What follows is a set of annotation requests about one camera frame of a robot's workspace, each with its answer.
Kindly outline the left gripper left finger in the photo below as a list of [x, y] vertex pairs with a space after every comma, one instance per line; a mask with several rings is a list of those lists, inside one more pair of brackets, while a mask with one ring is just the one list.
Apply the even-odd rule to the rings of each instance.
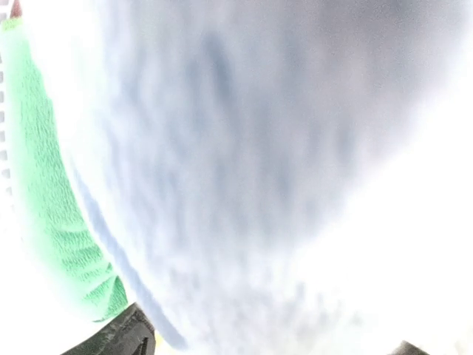
[[153, 355], [154, 327], [137, 303], [64, 355]]

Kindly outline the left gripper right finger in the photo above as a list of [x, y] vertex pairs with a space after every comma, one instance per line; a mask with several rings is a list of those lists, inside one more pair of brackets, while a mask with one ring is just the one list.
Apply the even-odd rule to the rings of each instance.
[[413, 345], [410, 342], [403, 341], [397, 346], [392, 352], [392, 355], [429, 355], [419, 347]]

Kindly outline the light blue towel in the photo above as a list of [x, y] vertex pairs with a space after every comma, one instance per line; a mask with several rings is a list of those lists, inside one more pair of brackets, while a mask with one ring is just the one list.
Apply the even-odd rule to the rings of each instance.
[[472, 326], [470, 1], [43, 1], [95, 235], [188, 354]]

